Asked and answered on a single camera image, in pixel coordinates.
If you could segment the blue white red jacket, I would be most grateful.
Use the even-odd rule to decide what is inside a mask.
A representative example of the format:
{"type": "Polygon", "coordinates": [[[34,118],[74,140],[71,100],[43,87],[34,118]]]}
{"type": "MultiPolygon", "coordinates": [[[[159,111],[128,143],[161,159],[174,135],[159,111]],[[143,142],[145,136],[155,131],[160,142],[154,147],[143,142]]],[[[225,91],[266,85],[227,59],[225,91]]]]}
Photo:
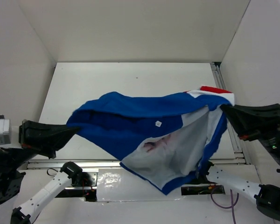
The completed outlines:
{"type": "Polygon", "coordinates": [[[227,129],[221,106],[234,104],[232,92],[209,86],[163,97],[109,92],[76,109],[66,125],[167,195],[194,180],[218,150],[227,129]]]}

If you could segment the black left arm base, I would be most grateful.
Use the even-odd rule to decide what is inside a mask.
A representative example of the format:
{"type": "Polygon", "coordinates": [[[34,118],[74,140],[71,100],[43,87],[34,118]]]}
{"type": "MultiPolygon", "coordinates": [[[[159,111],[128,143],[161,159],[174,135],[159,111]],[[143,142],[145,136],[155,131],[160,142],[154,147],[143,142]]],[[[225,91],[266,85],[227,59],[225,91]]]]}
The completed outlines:
{"type": "Polygon", "coordinates": [[[97,177],[97,172],[83,172],[79,183],[66,187],[56,198],[81,198],[86,202],[96,202],[97,177]]]}

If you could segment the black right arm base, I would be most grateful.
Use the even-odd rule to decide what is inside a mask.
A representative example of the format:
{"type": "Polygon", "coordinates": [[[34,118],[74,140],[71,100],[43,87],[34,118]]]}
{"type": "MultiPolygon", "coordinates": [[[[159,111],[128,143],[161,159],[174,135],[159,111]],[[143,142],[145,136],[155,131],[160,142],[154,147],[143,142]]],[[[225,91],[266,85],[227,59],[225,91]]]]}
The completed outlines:
{"type": "Polygon", "coordinates": [[[187,185],[181,187],[182,196],[225,194],[221,185],[187,185]]]}

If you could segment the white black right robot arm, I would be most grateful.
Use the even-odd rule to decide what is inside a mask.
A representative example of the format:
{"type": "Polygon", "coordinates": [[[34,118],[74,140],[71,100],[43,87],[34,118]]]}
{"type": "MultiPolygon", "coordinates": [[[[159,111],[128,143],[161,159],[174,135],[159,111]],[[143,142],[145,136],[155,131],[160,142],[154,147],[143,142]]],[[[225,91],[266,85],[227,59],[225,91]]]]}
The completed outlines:
{"type": "MultiPolygon", "coordinates": [[[[280,166],[280,104],[220,108],[241,140],[258,140],[280,166]]],[[[224,172],[211,162],[196,169],[194,177],[199,183],[208,180],[234,190],[255,204],[262,214],[280,221],[280,187],[250,182],[224,172]]]]}

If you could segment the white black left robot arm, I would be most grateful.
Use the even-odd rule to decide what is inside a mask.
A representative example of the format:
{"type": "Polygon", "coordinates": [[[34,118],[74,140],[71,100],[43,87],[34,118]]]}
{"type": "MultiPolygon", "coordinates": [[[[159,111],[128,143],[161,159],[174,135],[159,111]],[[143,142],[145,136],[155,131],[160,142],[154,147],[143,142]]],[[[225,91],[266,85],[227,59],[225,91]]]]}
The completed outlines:
{"type": "Polygon", "coordinates": [[[64,163],[51,175],[48,183],[36,184],[37,173],[21,167],[37,155],[54,159],[78,126],[42,124],[24,120],[12,126],[0,115],[0,224],[32,224],[42,210],[68,189],[75,196],[92,196],[96,189],[95,174],[87,173],[72,161],[64,163]]]}

